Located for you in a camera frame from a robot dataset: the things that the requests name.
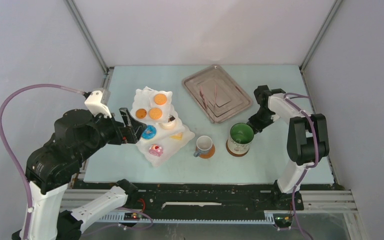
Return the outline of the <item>blue frosted donut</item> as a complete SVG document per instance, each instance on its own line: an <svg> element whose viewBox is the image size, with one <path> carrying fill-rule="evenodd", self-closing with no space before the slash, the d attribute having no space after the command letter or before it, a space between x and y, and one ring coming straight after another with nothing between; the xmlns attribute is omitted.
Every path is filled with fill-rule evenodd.
<svg viewBox="0 0 384 240"><path fill-rule="evenodd" d="M145 140L151 140L157 134L157 129L153 125L147 125L146 129L143 131L141 138Z"/></svg>

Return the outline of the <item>brown cookie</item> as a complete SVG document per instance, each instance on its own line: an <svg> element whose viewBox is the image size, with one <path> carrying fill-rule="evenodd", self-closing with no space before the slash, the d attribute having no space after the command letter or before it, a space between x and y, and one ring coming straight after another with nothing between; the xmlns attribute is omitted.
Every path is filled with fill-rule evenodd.
<svg viewBox="0 0 384 240"><path fill-rule="evenodd" d="M136 112L135 112L135 116L138 118L138 119L144 119L146 116L147 116L148 112L146 109L144 108L140 108L138 109Z"/></svg>

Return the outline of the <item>green interior floral mug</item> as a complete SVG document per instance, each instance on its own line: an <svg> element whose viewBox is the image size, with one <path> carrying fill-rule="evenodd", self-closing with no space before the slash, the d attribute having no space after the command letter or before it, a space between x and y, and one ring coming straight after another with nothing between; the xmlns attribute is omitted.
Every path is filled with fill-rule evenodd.
<svg viewBox="0 0 384 240"><path fill-rule="evenodd" d="M253 129L248 124L236 123L229 130L226 146L233 152L243 153L250 150L254 135Z"/></svg>

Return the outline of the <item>orange cookie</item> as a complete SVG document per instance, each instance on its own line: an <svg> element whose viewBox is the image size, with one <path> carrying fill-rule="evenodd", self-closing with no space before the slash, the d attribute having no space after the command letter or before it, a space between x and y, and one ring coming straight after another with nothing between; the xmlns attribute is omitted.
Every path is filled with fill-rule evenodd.
<svg viewBox="0 0 384 240"><path fill-rule="evenodd" d="M163 111L158 107L154 107L149 110L148 114L151 119L158 120L163 116Z"/></svg>
<svg viewBox="0 0 384 240"><path fill-rule="evenodd" d="M154 96L153 100L157 105L162 106L167 103L168 98L165 94L158 93Z"/></svg>

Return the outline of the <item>pink swiss roll cake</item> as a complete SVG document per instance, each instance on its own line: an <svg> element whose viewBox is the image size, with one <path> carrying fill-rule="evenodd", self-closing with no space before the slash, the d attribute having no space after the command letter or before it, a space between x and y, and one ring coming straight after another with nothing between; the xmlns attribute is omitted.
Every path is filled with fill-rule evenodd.
<svg viewBox="0 0 384 240"><path fill-rule="evenodd" d="M152 156L160 157L160 156L164 153L164 149L163 149L160 145L152 144L152 145L149 147L148 152L149 152Z"/></svg>

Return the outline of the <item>dark brown wooden saucer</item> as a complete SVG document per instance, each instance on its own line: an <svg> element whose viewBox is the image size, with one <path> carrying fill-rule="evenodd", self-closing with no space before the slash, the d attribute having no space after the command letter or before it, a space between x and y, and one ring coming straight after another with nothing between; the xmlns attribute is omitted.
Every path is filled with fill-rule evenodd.
<svg viewBox="0 0 384 240"><path fill-rule="evenodd" d="M247 151L244 151L244 152L234 152L234 151L232 151L228 146L226 146L226 150L227 150L227 152L230 154L230 155L232 155L232 156L234 156L234 157L243 157L243 156L245 156L248 152L249 152L249 149L247 150Z"/></svg>

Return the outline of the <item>white chocolate donut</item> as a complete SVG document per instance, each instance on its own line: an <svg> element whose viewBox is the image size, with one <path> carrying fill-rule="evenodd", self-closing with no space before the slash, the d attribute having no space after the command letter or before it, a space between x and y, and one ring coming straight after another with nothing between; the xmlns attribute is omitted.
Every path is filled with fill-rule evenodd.
<svg viewBox="0 0 384 240"><path fill-rule="evenodd" d="M176 124L177 124L177 119L173 115L170 115L166 122L159 123L160 127L165 130L173 129L176 126Z"/></svg>

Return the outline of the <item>orange cookie front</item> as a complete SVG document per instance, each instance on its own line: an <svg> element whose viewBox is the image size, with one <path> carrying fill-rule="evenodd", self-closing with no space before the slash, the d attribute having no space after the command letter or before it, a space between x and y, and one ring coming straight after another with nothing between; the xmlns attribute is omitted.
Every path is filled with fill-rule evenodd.
<svg viewBox="0 0 384 240"><path fill-rule="evenodd" d="M167 103L168 98L165 94L158 93L154 96L153 100L157 105L162 106Z"/></svg>

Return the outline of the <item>pink-tipped metal tongs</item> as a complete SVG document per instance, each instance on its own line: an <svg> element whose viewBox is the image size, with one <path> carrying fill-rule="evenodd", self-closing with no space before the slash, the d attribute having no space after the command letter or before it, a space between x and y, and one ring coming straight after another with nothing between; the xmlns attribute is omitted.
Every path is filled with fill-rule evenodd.
<svg viewBox="0 0 384 240"><path fill-rule="evenodd" d="M212 91L212 98L210 98L210 95L205 93L203 86L199 86L199 96L202 100L203 109L208 116L210 115L210 112L213 113L213 117L216 116L217 90L218 87L215 84Z"/></svg>

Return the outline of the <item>yellow cake slice with cherry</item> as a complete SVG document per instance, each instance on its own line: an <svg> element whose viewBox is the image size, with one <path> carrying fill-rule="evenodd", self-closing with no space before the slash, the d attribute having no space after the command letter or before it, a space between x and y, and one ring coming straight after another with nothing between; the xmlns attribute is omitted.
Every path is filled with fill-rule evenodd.
<svg viewBox="0 0 384 240"><path fill-rule="evenodd" d="M180 141L183 139L183 134L184 134L183 132L179 132L179 133L176 133L174 135L171 135L170 138Z"/></svg>

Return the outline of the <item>white grey mug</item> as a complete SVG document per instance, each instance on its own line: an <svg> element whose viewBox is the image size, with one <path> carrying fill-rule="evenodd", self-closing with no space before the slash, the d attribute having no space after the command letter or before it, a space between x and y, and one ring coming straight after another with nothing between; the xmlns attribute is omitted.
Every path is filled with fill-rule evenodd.
<svg viewBox="0 0 384 240"><path fill-rule="evenodd" d="M199 157L200 154L206 154L212 148L213 140L206 135L200 136L196 140L194 157Z"/></svg>

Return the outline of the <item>light brown coaster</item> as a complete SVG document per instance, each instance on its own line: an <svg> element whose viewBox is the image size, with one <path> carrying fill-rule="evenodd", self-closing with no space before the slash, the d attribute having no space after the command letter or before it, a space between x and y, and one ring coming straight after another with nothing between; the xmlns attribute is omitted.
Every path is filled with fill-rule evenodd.
<svg viewBox="0 0 384 240"><path fill-rule="evenodd" d="M202 159L209 159L209 158L211 158L215 154L215 152L216 152L216 147L213 144L212 148L209 150L209 152L207 152L205 154L200 154L199 157L202 158Z"/></svg>

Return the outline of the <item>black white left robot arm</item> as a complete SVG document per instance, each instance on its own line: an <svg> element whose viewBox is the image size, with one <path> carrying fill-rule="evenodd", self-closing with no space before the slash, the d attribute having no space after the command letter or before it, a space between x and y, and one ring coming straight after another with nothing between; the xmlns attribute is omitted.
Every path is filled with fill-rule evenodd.
<svg viewBox="0 0 384 240"><path fill-rule="evenodd" d="M93 223L114 209L133 208L138 188L126 179L91 202L61 211L65 191L83 163L106 145L136 144L146 124L128 109L119 109L122 122L85 109L66 112L54 123L48 142L27 159L25 175L32 193L32 211L14 240L78 240Z"/></svg>

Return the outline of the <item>stainless steel tray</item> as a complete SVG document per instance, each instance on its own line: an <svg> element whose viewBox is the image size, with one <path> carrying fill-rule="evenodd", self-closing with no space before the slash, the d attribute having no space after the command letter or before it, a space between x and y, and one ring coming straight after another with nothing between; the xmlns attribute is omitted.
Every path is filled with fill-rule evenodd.
<svg viewBox="0 0 384 240"><path fill-rule="evenodd" d="M202 86L205 94L212 98L215 84L217 85L217 100L214 117L211 111L209 115L205 113L199 87ZM253 100L246 91L217 64L184 78L182 85L213 124L220 124L253 104Z"/></svg>

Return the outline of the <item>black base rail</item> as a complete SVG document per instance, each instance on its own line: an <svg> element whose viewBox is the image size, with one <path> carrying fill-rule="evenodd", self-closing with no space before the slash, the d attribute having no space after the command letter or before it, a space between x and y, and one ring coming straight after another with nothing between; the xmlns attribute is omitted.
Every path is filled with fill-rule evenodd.
<svg viewBox="0 0 384 240"><path fill-rule="evenodd" d="M304 210L302 195L283 194L272 184L134 183L137 193L126 207L154 220L256 221L279 211Z"/></svg>

